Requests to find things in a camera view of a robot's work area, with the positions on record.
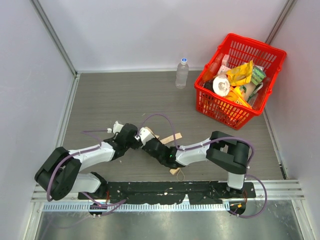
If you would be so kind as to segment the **beige folding umbrella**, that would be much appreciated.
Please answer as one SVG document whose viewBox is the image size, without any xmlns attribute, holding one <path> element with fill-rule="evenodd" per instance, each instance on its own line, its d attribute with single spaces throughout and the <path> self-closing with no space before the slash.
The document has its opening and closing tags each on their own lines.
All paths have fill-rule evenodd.
<svg viewBox="0 0 320 240">
<path fill-rule="evenodd" d="M 157 134 L 154 134 L 154 136 L 157 139 L 159 139 L 159 137 L 160 137 Z M 167 137 L 159 139 L 159 140 L 161 143 L 163 143 L 167 146 L 167 144 L 174 142 L 174 140 L 181 139 L 182 137 L 183 137 L 182 134 L 180 132 L 178 132 L 178 133 L 172 134 L 170 136 L 167 136 Z M 171 153 L 172 154 L 172 157 L 171 157 L 172 165 L 163 165 L 163 166 L 169 168 L 170 174 L 173 176 L 176 175 L 176 178 L 178 181 L 183 181 L 185 179 L 185 175 L 181 170 L 181 168 L 183 166 L 174 160 L 174 156 L 177 153 L 177 149 L 175 146 L 171 146 L 171 147 L 172 147 L 172 153 Z"/>
</svg>

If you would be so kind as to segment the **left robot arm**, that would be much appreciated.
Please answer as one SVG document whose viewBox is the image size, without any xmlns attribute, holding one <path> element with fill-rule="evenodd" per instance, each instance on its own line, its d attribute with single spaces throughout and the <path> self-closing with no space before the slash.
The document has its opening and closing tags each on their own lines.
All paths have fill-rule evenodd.
<svg viewBox="0 0 320 240">
<path fill-rule="evenodd" d="M 122 157 L 128 149 L 140 147 L 135 138 L 138 128 L 130 123 L 115 122 L 110 132 L 113 137 L 97 145 L 76 150 L 57 147 L 36 172 L 35 181 L 46 191 L 46 198 L 59 201 L 70 193 L 82 199 L 103 199 L 107 195 L 107 181 L 98 173 L 82 171 Z"/>
</svg>

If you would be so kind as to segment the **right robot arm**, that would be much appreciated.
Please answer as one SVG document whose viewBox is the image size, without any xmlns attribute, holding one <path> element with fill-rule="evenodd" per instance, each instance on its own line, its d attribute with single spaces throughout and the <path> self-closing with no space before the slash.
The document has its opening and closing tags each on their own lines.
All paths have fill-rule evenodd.
<svg viewBox="0 0 320 240">
<path fill-rule="evenodd" d="M 239 137 L 213 131 L 209 138 L 199 143 L 168 147 L 143 127 L 138 132 L 138 138 L 142 143 L 141 148 L 161 165 L 178 169 L 193 163 L 210 161 L 227 171 L 229 191 L 241 191 L 244 188 L 254 149 L 249 142 Z"/>
</svg>

